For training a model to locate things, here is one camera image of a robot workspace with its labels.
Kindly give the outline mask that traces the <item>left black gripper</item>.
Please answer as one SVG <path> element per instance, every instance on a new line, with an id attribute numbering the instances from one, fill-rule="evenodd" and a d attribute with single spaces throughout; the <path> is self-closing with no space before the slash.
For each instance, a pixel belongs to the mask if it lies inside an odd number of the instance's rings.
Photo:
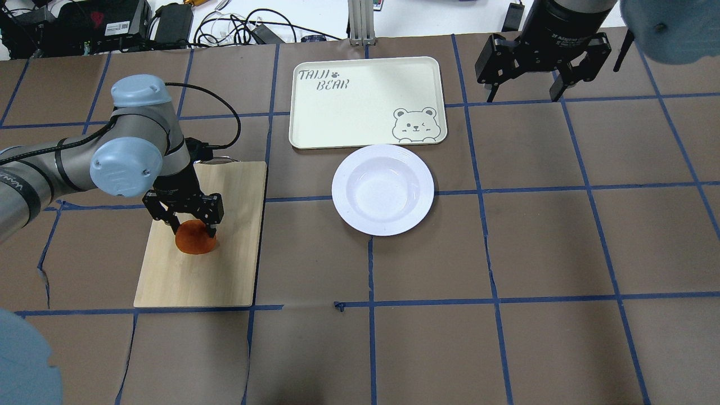
<path id="1" fill-rule="evenodd" d="M 152 218 L 164 222 L 173 234 L 180 227 L 178 213 L 191 214 L 204 222 L 209 238 L 217 235 L 218 223 L 224 216 L 222 195 L 203 193 L 193 163 L 178 173 L 157 177 L 142 202 Z"/>

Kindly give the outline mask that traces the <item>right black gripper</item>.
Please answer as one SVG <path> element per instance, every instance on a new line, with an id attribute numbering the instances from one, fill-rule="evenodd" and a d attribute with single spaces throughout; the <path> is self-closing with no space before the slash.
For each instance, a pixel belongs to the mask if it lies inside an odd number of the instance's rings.
<path id="1" fill-rule="evenodd" d="M 611 1 L 533 2 L 519 36 L 491 34 L 476 60 L 476 81 L 486 85 L 486 102 L 494 102 L 501 84 L 525 73 L 557 72 L 552 102 L 576 82 L 594 80 L 611 52 L 601 31 L 611 10 Z"/>

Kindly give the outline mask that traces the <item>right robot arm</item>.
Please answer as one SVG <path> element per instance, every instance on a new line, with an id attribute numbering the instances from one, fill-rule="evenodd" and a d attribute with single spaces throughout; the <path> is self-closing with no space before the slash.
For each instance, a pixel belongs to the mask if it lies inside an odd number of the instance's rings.
<path id="1" fill-rule="evenodd" d="M 579 82 L 596 79 L 612 52 L 601 25 L 615 5 L 627 33 L 614 71 L 634 43 L 661 64 L 718 56 L 717 1 L 536 1 L 517 38 L 491 34 L 476 59 L 476 81 L 489 91 L 488 102 L 501 84 L 527 73 L 557 73 L 548 90 L 553 102 Z"/>

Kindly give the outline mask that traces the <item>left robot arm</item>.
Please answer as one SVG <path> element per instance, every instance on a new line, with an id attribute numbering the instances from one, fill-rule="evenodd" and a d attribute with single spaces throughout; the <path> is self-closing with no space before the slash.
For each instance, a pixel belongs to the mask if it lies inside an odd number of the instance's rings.
<path id="1" fill-rule="evenodd" d="M 177 233 L 190 214 L 209 236 L 223 220 L 223 198 L 200 188 L 195 163 L 214 146 L 183 135 L 169 87 L 139 74 L 111 87 L 114 108 L 100 130 L 34 146 L 2 150 L 1 235 L 7 240 L 59 197 L 99 189 L 141 197 L 152 218 Z"/>

